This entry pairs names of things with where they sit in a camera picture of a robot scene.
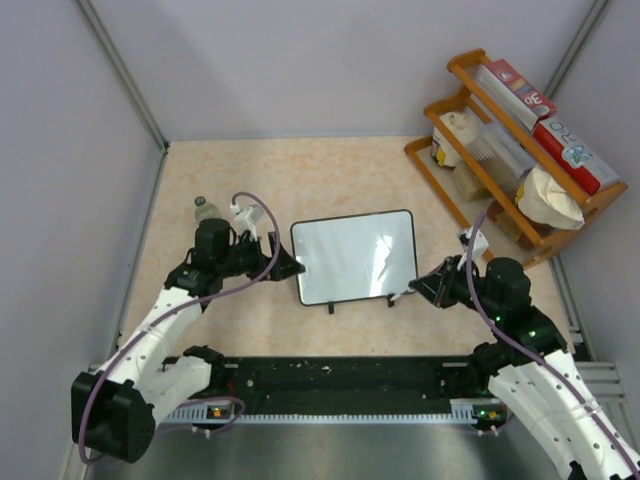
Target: red box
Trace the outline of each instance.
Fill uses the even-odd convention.
[[[620,181],[613,169],[558,117],[540,121],[533,138],[589,195]]]
[[[486,71],[480,69],[478,79],[486,84],[493,94],[499,96],[498,103],[520,120],[529,131],[533,131],[539,120],[556,113],[556,106],[551,100],[536,90],[506,60],[496,60],[484,67]]]

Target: small whiteboard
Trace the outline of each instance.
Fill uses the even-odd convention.
[[[408,210],[327,218],[291,227],[303,305],[386,297],[418,276],[413,215]]]

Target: white wall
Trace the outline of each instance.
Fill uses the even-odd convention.
[[[482,47],[539,88],[591,1],[93,0],[175,139],[422,133]]]
[[[72,1],[3,3],[0,44],[0,476],[54,479],[159,154]]]
[[[640,420],[640,2],[612,2],[555,101],[559,114],[629,184],[562,255],[601,359],[619,367]]]

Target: wooden shelf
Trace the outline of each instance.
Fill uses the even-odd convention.
[[[487,57],[484,50],[479,49],[452,58],[447,68],[513,134],[520,144],[555,178],[558,184],[569,192],[569,195],[581,207],[588,205],[591,201],[590,197],[580,185],[469,74],[469,69],[488,63],[491,63],[491,59]]]
[[[509,256],[518,259],[525,267],[533,266],[547,260],[570,243],[576,235],[582,232],[595,218],[602,213],[618,196],[626,189],[624,182],[612,185],[595,195],[589,196],[577,182],[538,144],[538,142],[525,131],[509,114],[504,111],[491,96],[474,79],[474,70],[478,66],[491,63],[484,50],[478,49],[459,55],[451,59],[448,69],[462,82],[458,92],[447,99],[432,103],[424,109],[424,114],[433,122],[442,136],[458,152],[469,169],[489,190],[493,198],[483,201],[466,202],[458,194],[453,184],[451,172],[435,164],[430,159],[431,137],[424,137],[409,143],[405,152],[423,176],[427,179],[447,208],[454,215],[462,228],[471,226],[471,222],[495,199],[516,223],[522,233],[529,239],[534,248],[523,250],[515,242],[509,240],[502,231],[491,221],[486,221],[482,231],[489,240],[491,250],[500,256]],[[481,163],[469,152],[467,148],[440,120],[440,116],[452,111],[462,112],[471,110],[482,122],[493,121],[491,115],[484,110],[486,108],[497,121],[499,121],[529,152],[529,154],[549,172],[558,184],[581,206],[585,225],[579,230],[554,230],[548,235],[541,234],[534,224],[524,216],[512,199],[501,189],[493,178],[485,171]],[[493,253],[487,252],[487,259],[493,258]]]
[[[411,142],[405,147],[413,163],[436,191],[443,203],[448,207],[461,228],[469,228],[476,218],[489,208],[493,198],[481,200],[464,200],[453,181],[453,172],[438,166],[431,158],[431,136]],[[485,254],[485,260],[494,256],[511,257],[529,267],[540,260],[540,249],[525,250],[508,238],[500,228],[489,219],[482,225],[482,233],[489,241],[490,250]]]

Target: speckled floor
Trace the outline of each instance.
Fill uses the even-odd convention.
[[[193,244],[193,199],[204,195],[225,212],[231,195],[255,193],[274,211],[291,252],[289,228],[300,220],[408,209],[415,221],[418,268],[428,272],[460,252],[458,225],[404,154],[408,137],[175,142],[144,247],[128,317],[128,338],[153,305],[170,270]],[[260,223],[266,237],[268,220]],[[551,271],[527,271],[536,305],[568,337]],[[245,278],[227,280],[225,287]],[[300,305],[296,282],[262,283],[212,303],[175,352],[209,345],[225,355],[444,355],[492,341],[465,307],[438,310],[418,295],[388,309],[384,300],[340,304],[335,315]]]

